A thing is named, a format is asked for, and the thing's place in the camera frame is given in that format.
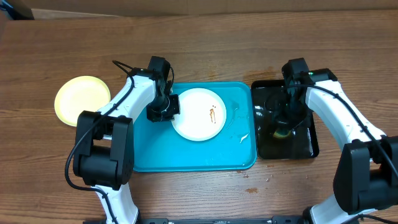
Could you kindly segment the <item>white plate with sauce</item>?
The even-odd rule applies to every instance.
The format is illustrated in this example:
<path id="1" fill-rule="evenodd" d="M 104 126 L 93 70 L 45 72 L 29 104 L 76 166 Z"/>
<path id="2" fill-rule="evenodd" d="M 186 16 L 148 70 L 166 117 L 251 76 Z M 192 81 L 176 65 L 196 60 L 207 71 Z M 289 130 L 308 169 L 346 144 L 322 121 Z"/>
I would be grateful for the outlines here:
<path id="1" fill-rule="evenodd" d="M 183 138 L 206 141 L 215 137 L 226 122 L 226 106 L 215 92 L 192 88 L 179 94 L 180 113 L 174 116 L 172 126 Z"/>

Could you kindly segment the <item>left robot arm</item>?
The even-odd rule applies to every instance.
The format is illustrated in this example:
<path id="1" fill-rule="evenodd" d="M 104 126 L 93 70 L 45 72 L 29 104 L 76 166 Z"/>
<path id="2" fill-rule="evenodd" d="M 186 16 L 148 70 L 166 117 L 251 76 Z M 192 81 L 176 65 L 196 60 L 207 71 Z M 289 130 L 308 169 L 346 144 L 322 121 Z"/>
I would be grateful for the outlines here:
<path id="1" fill-rule="evenodd" d="M 147 68 L 115 60 L 127 75 L 122 90 L 96 112 L 80 113 L 75 145 L 65 164 L 70 187 L 95 192 L 104 208 L 104 223 L 141 223 L 132 201 L 129 179 L 134 168 L 134 122 L 142 111 L 153 123 L 171 121 L 180 112 L 172 94 L 174 74 L 163 57 L 153 56 Z"/>

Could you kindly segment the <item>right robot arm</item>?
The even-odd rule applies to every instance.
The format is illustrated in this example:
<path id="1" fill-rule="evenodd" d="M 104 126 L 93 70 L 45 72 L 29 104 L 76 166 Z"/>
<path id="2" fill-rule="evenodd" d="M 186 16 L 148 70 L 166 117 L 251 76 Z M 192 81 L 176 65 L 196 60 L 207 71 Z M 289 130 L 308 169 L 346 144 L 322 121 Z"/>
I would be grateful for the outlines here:
<path id="1" fill-rule="evenodd" d="M 358 223 L 396 206 L 397 137 L 387 136 L 359 112 L 330 69 L 310 70 L 304 58 L 296 58 L 282 67 L 282 74 L 284 96 L 272 113 L 273 136 L 289 137 L 314 112 L 341 149 L 333 194 L 308 207 L 299 223 Z"/>

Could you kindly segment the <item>green rimmed plate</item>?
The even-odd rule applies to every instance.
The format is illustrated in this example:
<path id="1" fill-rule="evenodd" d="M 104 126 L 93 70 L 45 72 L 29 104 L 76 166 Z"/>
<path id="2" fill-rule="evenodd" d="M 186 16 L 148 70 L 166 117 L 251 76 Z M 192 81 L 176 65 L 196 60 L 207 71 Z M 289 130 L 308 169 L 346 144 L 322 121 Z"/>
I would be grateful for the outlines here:
<path id="1" fill-rule="evenodd" d="M 69 126 L 76 126 L 82 111 L 97 111 L 111 100 L 111 93 L 104 81 L 92 76 L 80 76 L 66 82 L 57 92 L 54 101 L 58 119 Z"/>

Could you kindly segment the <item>green yellow sponge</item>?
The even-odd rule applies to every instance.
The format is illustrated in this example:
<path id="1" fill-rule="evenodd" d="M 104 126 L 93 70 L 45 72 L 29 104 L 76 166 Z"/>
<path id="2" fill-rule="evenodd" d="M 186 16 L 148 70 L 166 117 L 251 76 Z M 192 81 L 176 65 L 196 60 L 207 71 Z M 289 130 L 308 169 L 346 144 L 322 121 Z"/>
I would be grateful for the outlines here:
<path id="1" fill-rule="evenodd" d="M 291 135 L 291 132 L 288 129 L 276 129 L 272 136 L 276 139 L 285 139 Z"/>

